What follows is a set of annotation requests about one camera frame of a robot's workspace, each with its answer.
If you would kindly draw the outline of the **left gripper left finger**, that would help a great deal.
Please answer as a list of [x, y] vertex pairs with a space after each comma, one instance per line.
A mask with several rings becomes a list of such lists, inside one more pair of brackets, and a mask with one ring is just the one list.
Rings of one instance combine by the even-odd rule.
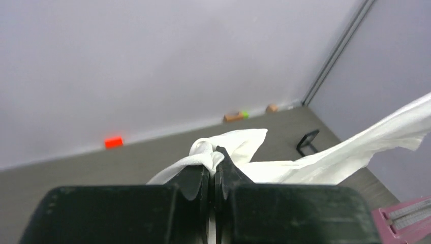
[[204, 166], [187, 166], [163, 185], [54, 188], [20, 243], [206, 243], [208, 183]]

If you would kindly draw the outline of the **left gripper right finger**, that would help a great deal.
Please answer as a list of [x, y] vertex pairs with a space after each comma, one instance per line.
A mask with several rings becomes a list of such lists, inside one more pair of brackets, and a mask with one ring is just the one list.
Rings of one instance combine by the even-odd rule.
[[225, 148], [214, 175], [215, 243], [380, 243], [371, 212], [349, 187], [258, 184]]

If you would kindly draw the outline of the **white shirt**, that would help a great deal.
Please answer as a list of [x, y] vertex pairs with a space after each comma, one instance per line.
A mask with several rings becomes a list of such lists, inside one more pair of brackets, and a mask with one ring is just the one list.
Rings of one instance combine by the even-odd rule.
[[149, 183], [161, 185], [186, 166], [203, 166], [211, 176], [227, 150], [227, 158], [255, 183], [337, 185], [368, 165], [374, 154], [395, 147], [416, 150], [430, 132], [430, 94], [398, 109], [368, 129], [329, 149], [296, 161], [252, 162], [266, 129], [235, 130], [196, 140], [189, 154], [156, 174]]

